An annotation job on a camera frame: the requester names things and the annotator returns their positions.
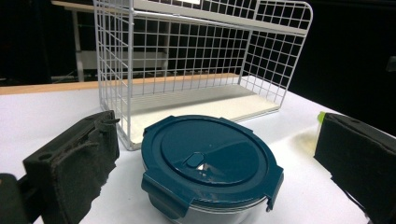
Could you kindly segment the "glass container with blue lid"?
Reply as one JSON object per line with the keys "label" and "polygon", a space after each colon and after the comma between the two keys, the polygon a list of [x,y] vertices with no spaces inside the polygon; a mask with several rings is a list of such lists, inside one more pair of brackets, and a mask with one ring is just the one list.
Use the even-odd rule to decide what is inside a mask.
{"label": "glass container with blue lid", "polygon": [[178,224],[240,224],[274,209],[283,169],[248,128],[223,118],[170,116],[143,133],[141,188]]}

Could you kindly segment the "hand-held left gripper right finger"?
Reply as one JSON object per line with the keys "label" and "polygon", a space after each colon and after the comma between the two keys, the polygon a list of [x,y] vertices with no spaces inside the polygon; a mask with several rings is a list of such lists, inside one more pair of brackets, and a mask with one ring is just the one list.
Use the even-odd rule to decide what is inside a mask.
{"label": "hand-held left gripper right finger", "polygon": [[396,224],[395,137],[357,119],[324,113],[314,158],[370,224]]}

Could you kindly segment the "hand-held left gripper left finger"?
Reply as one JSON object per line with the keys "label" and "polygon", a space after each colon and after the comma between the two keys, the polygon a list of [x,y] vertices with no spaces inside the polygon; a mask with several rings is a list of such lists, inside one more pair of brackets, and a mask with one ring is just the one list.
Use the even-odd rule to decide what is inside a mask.
{"label": "hand-held left gripper left finger", "polygon": [[23,160],[23,197],[30,221],[78,224],[100,195],[120,156],[112,110],[71,126]]}

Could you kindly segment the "white wire shelf rack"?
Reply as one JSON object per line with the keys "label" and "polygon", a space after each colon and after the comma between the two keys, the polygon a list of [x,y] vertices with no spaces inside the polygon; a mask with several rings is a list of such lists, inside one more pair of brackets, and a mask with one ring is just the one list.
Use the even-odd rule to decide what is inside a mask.
{"label": "white wire shelf rack", "polygon": [[302,0],[93,0],[99,99],[138,149],[168,116],[239,121],[283,104],[312,20]]}

